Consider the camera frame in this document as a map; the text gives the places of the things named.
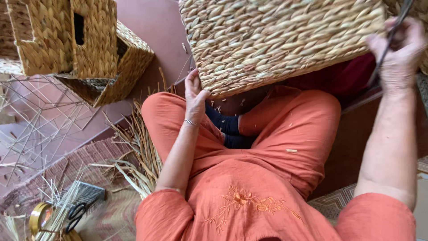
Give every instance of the woven basket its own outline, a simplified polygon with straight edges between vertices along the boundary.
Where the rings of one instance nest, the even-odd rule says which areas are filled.
[[[397,16],[400,13],[403,0],[383,0],[388,6],[387,13],[389,16]],[[428,0],[415,0],[409,11],[409,16],[420,19],[425,26],[425,31],[428,32]],[[428,49],[422,58],[420,65],[422,72],[428,75]]]
[[[202,86],[223,98],[350,60],[383,30],[381,0],[180,0]]]
[[[72,69],[68,0],[0,0],[0,73]]]
[[[114,78],[117,73],[116,2],[71,0],[74,78]]]
[[[118,72],[114,79],[56,77],[88,104],[99,107],[125,99],[151,63],[154,52],[131,30],[117,21]]]

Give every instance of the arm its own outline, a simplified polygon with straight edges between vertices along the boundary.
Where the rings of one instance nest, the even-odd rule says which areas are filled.
[[[386,26],[393,23],[391,19]],[[413,210],[417,172],[415,72],[426,40],[422,25],[414,19],[403,22],[396,38],[396,51],[389,51],[382,66],[383,97],[364,151],[354,196],[381,193]],[[380,36],[371,36],[367,42],[376,58],[387,45]]]
[[[205,115],[205,99],[210,93],[205,90],[200,91],[200,80],[196,69],[190,72],[184,83],[186,87],[185,119],[200,123]],[[178,137],[160,172],[155,191],[173,189],[183,197],[186,195],[198,132],[199,125],[183,122]]]

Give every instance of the woman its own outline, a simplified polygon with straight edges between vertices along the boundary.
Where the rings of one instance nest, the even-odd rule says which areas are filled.
[[[380,36],[367,43],[376,57],[387,45]],[[136,215],[137,240],[415,240],[414,73],[425,47],[422,25],[405,20],[382,66],[384,95],[354,199],[335,228],[305,202],[336,135],[333,96],[276,87],[237,118],[208,110],[222,131],[205,115],[209,93],[196,70],[185,80],[186,100],[150,96],[142,115],[164,166]],[[257,138],[250,149],[225,147],[252,142],[237,134]]]

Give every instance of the orange dress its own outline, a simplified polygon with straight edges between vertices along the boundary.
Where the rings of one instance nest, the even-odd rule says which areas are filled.
[[[150,96],[142,115],[163,161],[183,123],[185,100]],[[321,91],[275,87],[243,115],[239,130],[258,135],[249,150],[227,149],[205,117],[186,199],[174,190],[149,195],[136,214],[137,240],[412,240],[415,220],[402,202],[360,195],[336,227],[306,203],[324,178],[340,105]]]

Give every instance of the orange embroidery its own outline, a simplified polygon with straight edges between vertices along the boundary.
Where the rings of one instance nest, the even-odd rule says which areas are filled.
[[[229,221],[228,219],[226,219],[226,217],[229,214],[231,206],[234,206],[236,210],[239,210],[241,206],[254,203],[256,205],[257,211],[262,211],[262,212],[267,211],[268,213],[274,214],[277,211],[288,210],[296,218],[301,220],[298,213],[296,213],[294,210],[291,210],[284,205],[286,202],[285,200],[283,199],[275,200],[273,197],[259,199],[258,196],[253,196],[252,193],[247,194],[247,191],[242,188],[241,190],[239,190],[239,187],[237,185],[229,186],[229,194],[222,195],[221,197],[228,201],[228,205],[220,207],[216,215],[214,215],[211,218],[207,218],[204,221],[208,223],[218,222],[216,223],[217,224],[216,229],[218,229],[219,233],[220,231],[224,231],[223,227],[226,227],[226,222]]]

